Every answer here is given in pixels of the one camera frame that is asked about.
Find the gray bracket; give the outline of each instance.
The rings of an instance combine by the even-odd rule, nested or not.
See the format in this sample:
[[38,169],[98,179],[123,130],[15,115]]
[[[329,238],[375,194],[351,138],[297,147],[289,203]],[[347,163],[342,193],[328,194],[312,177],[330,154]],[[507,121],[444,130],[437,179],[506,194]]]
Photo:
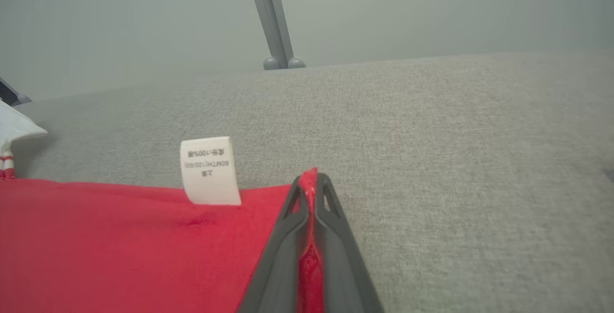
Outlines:
[[281,0],[254,0],[262,29],[267,38],[271,57],[265,59],[265,70],[304,68],[305,63],[294,57],[288,25]]

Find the gray fabric surface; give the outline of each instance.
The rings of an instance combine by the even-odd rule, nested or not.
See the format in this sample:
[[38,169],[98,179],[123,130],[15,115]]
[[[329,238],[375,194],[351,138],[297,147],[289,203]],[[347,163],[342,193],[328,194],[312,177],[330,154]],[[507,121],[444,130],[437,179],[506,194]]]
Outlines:
[[182,187],[231,136],[240,188],[329,174],[388,313],[614,311],[614,56],[233,75],[18,108],[21,177]]

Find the red fabric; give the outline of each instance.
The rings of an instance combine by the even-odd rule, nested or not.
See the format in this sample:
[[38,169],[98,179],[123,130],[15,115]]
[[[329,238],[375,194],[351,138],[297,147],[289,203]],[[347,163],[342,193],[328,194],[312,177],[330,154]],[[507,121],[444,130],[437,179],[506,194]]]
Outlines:
[[322,256],[314,237],[316,187],[318,169],[312,168],[301,175],[299,186],[305,191],[309,202],[309,235],[307,247],[298,260],[298,313],[324,313]]
[[182,189],[0,180],[0,312],[232,313],[289,188],[197,206]]

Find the gray wall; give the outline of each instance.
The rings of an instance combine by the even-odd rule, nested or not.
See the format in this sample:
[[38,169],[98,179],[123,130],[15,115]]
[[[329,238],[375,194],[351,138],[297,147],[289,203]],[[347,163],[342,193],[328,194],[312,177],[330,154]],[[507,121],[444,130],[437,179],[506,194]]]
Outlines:
[[0,0],[0,77],[32,99],[261,70],[254,0]]
[[308,66],[612,47],[614,0],[283,0]]

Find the clothing label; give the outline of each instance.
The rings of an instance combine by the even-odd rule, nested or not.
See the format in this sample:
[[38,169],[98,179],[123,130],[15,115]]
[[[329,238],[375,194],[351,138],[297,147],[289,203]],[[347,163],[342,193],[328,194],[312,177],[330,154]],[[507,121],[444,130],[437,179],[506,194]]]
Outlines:
[[181,142],[181,177],[194,204],[241,205],[230,137]]

